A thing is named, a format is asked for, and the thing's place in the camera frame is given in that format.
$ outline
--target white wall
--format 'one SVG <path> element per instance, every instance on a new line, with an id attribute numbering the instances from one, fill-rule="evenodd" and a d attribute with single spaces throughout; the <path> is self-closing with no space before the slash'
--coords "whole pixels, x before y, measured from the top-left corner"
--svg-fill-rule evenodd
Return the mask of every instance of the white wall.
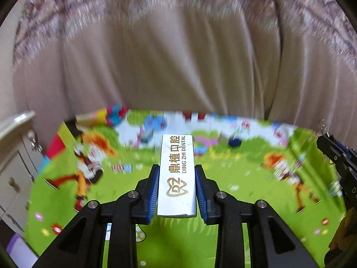
<path id="1" fill-rule="evenodd" d="M 12 50 L 17 23 L 25 1 L 17 1 L 0 27 L 0 120 L 16 113 L 12 87 Z"/>

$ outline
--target silver screw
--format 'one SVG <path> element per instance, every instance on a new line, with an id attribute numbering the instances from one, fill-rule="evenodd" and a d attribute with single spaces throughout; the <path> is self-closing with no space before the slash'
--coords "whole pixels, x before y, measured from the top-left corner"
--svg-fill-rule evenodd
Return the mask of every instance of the silver screw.
<path id="1" fill-rule="evenodd" d="M 136 198 L 139 195 L 137 191 L 129 191 L 128 192 L 128 197 L 130 198 Z"/>
<path id="2" fill-rule="evenodd" d="M 266 208 L 267 207 L 267 202 L 265 201 L 265 200 L 259 200 L 258 202 L 257 202 L 257 205 L 258 205 L 258 207 L 260 207 L 261 209 L 264 209 L 264 208 Z"/>
<path id="3" fill-rule="evenodd" d="M 227 197 L 227 194 L 224 192 L 224 191 L 218 191 L 217 193 L 216 193 L 216 196 L 218 197 L 218 198 L 226 198 Z"/>
<path id="4" fill-rule="evenodd" d="M 92 200 L 88 203 L 90 209 L 95 209 L 98 206 L 98 203 L 95 200 Z"/>

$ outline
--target cartoon mat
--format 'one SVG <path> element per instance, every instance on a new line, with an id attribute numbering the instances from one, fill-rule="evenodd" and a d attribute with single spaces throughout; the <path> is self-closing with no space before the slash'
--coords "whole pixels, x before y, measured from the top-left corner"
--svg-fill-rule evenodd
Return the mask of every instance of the cartoon mat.
<path id="1" fill-rule="evenodd" d="M 160 163 L 163 134 L 188 134 L 194 137 L 195 164 L 202 164 L 207 178 L 239 200 L 269 202 L 324 265 L 345 208 L 334 167 L 317 149 L 315 132 L 254 119 L 122 106 L 78 116 L 77 127 L 84 132 L 61 125 L 32 189 L 25 238 L 38 254 L 87 201 L 116 200 L 146 178 Z M 139 266 L 214 267 L 217 227 L 204 225 L 199 216 L 155 217 L 136 229 Z M 244 237 L 249 267 L 246 229 Z"/>

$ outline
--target white box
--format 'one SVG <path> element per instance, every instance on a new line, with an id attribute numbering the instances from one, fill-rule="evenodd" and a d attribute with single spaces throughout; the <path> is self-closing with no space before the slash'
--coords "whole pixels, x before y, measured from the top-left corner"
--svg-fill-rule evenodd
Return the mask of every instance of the white box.
<path id="1" fill-rule="evenodd" d="M 195 162 L 191 135 L 162 136 L 158 216 L 196 216 Z"/>

